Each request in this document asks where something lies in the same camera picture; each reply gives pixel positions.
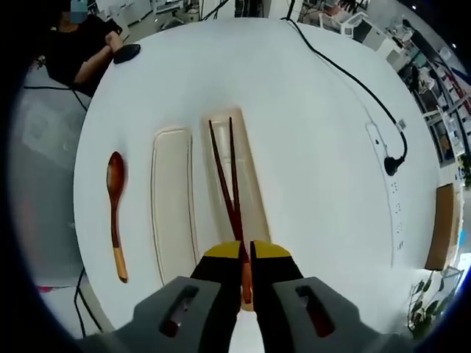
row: white table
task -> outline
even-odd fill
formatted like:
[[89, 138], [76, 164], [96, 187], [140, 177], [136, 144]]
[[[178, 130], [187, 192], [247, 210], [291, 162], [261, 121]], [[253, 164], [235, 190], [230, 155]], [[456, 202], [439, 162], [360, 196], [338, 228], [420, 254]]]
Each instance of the white table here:
[[[149, 211], [154, 133], [166, 126], [193, 130], [196, 232], [203, 254], [218, 238], [199, 119], [233, 105], [244, 114], [272, 240], [291, 252], [305, 277], [319, 277], [344, 294], [376, 329], [388, 329], [403, 308], [433, 230], [439, 165], [430, 133], [385, 60], [348, 38], [300, 26], [315, 47], [375, 91], [397, 120], [406, 121], [409, 152], [397, 178], [410, 261], [390, 267], [389, 208], [382, 165], [366, 133], [366, 110], [391, 155], [399, 157], [403, 145], [382, 109], [314, 56], [286, 22], [189, 24], [143, 39], [134, 60], [109, 67], [80, 137], [74, 176], [77, 237], [91, 285], [115, 327], [127, 323], [134, 306], [161, 287]], [[119, 211], [127, 284], [116, 275], [110, 242], [105, 180], [115, 150], [128, 166]], [[259, 337], [240, 339], [241, 331], [259, 335], [252, 329], [253, 315], [242, 314], [240, 320], [246, 323], [236, 327], [233, 349], [261, 347]]]

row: person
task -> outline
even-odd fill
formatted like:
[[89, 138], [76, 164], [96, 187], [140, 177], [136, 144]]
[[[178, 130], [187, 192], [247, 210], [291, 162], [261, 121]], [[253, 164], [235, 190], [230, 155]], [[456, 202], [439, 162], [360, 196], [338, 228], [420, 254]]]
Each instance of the person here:
[[123, 40], [101, 18], [87, 15], [86, 9], [71, 12], [70, 0], [64, 5], [68, 7], [63, 7], [46, 46], [46, 69], [52, 79], [92, 96]]

